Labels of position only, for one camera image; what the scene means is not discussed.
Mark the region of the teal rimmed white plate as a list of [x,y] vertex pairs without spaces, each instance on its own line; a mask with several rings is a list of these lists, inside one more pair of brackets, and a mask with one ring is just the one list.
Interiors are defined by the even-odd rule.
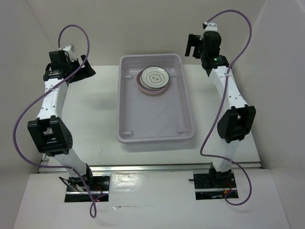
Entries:
[[144,90],[146,90],[146,91],[149,91],[149,92],[160,92],[160,91],[162,91],[163,89],[166,89],[166,88],[168,87],[168,84],[169,84],[169,83],[167,83],[164,87],[157,88],[157,89],[153,89],[153,88],[150,88],[150,87],[148,87],[148,86],[144,86],[144,83],[142,83],[142,82],[140,81],[142,72],[143,72],[143,70],[140,71],[140,72],[137,74],[137,78],[136,78],[137,84],[139,85],[140,88],[142,88],[142,89],[144,89]]

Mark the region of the white plate black outline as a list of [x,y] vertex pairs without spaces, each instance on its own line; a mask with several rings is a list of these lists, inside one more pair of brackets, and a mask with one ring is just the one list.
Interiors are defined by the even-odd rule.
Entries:
[[168,72],[157,66],[145,68],[140,76],[140,82],[151,89],[161,89],[169,83],[169,80]]

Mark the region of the white plate red characters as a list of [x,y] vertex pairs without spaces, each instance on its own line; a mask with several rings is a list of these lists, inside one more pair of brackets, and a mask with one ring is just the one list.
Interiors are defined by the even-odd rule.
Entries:
[[144,83],[141,82],[141,76],[142,76],[142,71],[137,74],[136,83],[137,83],[139,89],[145,94],[149,94],[149,95],[160,94],[163,91],[165,91],[166,88],[168,87],[169,83],[167,83],[165,86],[163,86],[161,88],[156,88],[156,89],[150,88],[148,86],[144,86]]

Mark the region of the orange sunburst pattern plate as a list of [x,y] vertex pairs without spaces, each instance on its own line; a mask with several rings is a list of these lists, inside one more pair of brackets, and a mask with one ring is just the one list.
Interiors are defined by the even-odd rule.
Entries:
[[161,72],[150,72],[143,74],[142,71],[139,75],[140,85],[148,91],[159,91],[165,88],[170,81],[169,74],[164,74]]

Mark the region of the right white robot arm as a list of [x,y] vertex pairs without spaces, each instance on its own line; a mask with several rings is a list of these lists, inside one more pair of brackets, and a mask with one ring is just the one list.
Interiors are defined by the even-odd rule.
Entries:
[[208,181],[220,187],[232,176],[232,163],[240,144],[250,133],[256,109],[249,105],[239,92],[232,63],[220,54],[222,38],[217,31],[205,31],[202,35],[189,34],[185,56],[201,60],[202,68],[212,80],[221,97],[221,105],[213,122],[220,139],[220,150],[213,158]]

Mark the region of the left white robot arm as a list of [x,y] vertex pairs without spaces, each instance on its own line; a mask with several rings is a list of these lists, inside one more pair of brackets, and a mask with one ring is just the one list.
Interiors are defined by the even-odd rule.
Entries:
[[36,119],[29,121],[27,128],[37,150],[67,168],[72,185],[90,190],[95,179],[89,166],[73,150],[72,134],[61,117],[69,84],[91,77],[96,72],[88,61],[80,67],[73,45],[52,51],[49,57],[51,62],[43,76],[48,95],[44,97]]

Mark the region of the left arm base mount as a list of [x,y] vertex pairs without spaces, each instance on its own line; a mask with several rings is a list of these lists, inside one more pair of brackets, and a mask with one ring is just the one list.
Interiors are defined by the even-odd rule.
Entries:
[[[66,185],[65,200],[66,203],[74,202],[91,202],[87,189],[80,182],[73,184],[70,179],[59,177],[60,181]],[[87,184],[89,191],[97,202],[108,202],[109,201],[109,189],[110,189],[110,175],[104,176],[93,176],[92,182]]]

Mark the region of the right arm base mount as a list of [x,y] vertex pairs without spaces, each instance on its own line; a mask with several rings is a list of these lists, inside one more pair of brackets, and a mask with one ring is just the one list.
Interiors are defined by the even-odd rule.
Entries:
[[237,185],[232,169],[217,172],[211,165],[208,172],[195,173],[189,179],[194,185],[196,200],[238,198]]

